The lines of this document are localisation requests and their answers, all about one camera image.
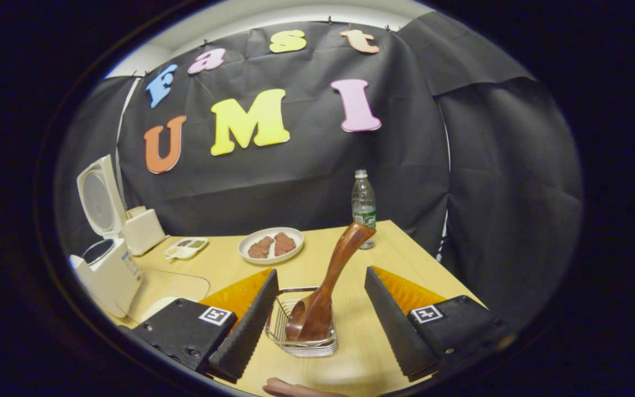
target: foam letter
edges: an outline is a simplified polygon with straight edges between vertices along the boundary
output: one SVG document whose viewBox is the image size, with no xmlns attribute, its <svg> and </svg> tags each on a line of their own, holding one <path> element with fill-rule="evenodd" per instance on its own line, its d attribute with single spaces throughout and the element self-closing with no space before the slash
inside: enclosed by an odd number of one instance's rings
<svg viewBox="0 0 635 397">
<path fill-rule="evenodd" d="M 193 63 L 187 72 L 190 74 L 200 73 L 201 71 L 209 71 L 214 69 L 224 62 L 224 53 L 227 52 L 224 48 L 217 48 L 208 52 L 202 53 L 195 58 L 196 63 Z"/>
<path fill-rule="evenodd" d="M 305 37 L 302 30 L 285 30 L 275 33 L 271 36 L 272 45 L 269 46 L 269 49 L 272 52 L 298 51 L 308 45 L 308 42 L 302 37 Z"/>
<path fill-rule="evenodd" d="M 254 127 L 258 125 L 254 143 L 257 146 L 275 145 L 290 139 L 290 133 L 283 128 L 281 99 L 286 91 L 275 89 L 259 93 L 249 112 L 234 100 L 219 101 L 210 109 L 217 115 L 212 155 L 224 155 L 234 150 L 234 142 L 229 140 L 231 131 L 242 148 L 249 146 Z"/>
<path fill-rule="evenodd" d="M 330 84 L 340 92 L 342 105 L 345 107 L 345 121 L 342 129 L 347 132 L 373 131 L 379 129 L 381 120 L 371 114 L 364 88 L 369 83 L 364 80 L 337 80 Z"/>
<path fill-rule="evenodd" d="M 173 83 L 173 75 L 171 73 L 177 68 L 178 65 L 175 64 L 168 66 L 166 70 L 162 71 L 146 86 L 146 91 L 151 93 L 151 108 L 156 108 L 156 105 L 171 92 L 171 88 L 166 86 Z"/>
<path fill-rule="evenodd" d="M 340 32 L 340 35 L 346 36 L 347 40 L 349 40 L 349 45 L 352 46 L 357 51 L 366 52 L 366 53 L 377 53 L 381 50 L 375 45 L 370 45 L 366 40 L 374 40 L 374 36 L 366 35 L 364 32 L 358 29 L 353 30 L 345 30 L 344 32 Z"/>
<path fill-rule="evenodd" d="M 178 159 L 181 158 L 181 132 L 185 116 L 177 116 L 168 121 L 168 128 L 171 130 L 171 150 L 164 158 L 158 155 L 159 136 L 163 132 L 163 126 L 155 126 L 143 135 L 146 139 L 146 168 L 154 174 L 170 171 Z"/>
</svg>

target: pink foam letter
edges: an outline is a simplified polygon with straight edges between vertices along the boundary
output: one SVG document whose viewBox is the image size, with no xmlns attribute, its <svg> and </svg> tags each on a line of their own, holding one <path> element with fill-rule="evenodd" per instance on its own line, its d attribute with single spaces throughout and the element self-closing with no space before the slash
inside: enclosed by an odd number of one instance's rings
<svg viewBox="0 0 635 397">
<path fill-rule="evenodd" d="M 222 65 L 225 52 L 227 51 L 224 48 L 217 48 L 216 50 L 202 53 L 200 56 L 197 56 L 195 59 L 196 63 L 193 63 L 190 68 L 187 69 L 187 72 L 195 74 L 201 71 L 209 71 L 210 69 Z"/>
<path fill-rule="evenodd" d="M 345 107 L 345 121 L 342 129 L 347 132 L 374 131 L 381 126 L 381 120 L 371 114 L 369 101 L 364 89 L 369 83 L 364 80 L 348 79 L 333 81 L 330 86 L 340 92 Z"/>
</svg>

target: white wall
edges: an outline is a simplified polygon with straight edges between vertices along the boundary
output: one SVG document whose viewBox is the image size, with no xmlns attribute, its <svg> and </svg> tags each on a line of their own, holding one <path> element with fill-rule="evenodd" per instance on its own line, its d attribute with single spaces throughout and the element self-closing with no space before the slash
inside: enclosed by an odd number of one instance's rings
<svg viewBox="0 0 635 397">
<path fill-rule="evenodd" d="M 172 57 L 169 48 L 147 43 L 124 58 L 106 77 L 143 76 Z"/>
<path fill-rule="evenodd" d="M 413 0 L 226 0 L 176 23 L 121 61 L 107 77 L 142 76 L 204 40 L 278 23 L 327 20 L 398 30 L 429 7 Z"/>
</svg>

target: meat patty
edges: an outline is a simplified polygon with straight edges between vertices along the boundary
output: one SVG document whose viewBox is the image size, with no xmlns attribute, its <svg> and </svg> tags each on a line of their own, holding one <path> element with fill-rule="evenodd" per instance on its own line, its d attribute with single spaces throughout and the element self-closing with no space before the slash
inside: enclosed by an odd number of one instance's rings
<svg viewBox="0 0 635 397">
<path fill-rule="evenodd" d="M 286 236 L 284 232 L 280 232 L 274 237 L 276 239 L 276 246 L 274 246 L 274 253 L 276 254 L 276 256 L 283 255 L 295 249 L 295 241 L 292 238 Z"/>
<path fill-rule="evenodd" d="M 269 256 L 269 248 L 271 247 L 272 242 L 273 239 L 271 237 L 266 236 L 262 238 L 261 241 L 249 248 L 249 257 L 267 258 Z"/>
</svg>

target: table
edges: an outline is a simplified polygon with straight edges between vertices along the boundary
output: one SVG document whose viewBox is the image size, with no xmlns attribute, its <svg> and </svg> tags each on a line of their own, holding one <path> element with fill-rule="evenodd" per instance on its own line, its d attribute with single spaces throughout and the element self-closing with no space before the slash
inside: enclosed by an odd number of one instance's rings
<svg viewBox="0 0 635 397">
<path fill-rule="evenodd" d="M 192 259 L 172 263 L 165 258 L 164 251 L 184 237 L 169 237 L 148 253 L 136 257 L 136 263 L 142 270 L 204 277 L 210 284 L 208 294 L 267 267 L 277 270 L 279 288 L 319 286 L 335 244 L 345 229 L 346 226 L 303 232 L 302 252 L 273 266 L 258 266 L 242 259 L 238 246 L 244 236 L 207 237 L 208 246 Z M 409 382 L 401 374 L 364 289 L 367 267 L 386 269 L 447 299 L 465 294 L 482 302 L 392 221 L 378 222 L 373 240 L 375 246 L 372 249 L 358 250 L 350 259 L 333 291 L 338 337 L 335 355 L 293 357 L 262 334 L 244 376 L 237 384 L 217 381 L 252 394 L 268 395 L 261 387 L 269 377 L 278 377 L 292 384 L 356 397 L 385 394 L 429 379 Z M 117 324 L 136 326 L 129 318 L 113 320 Z"/>
</svg>

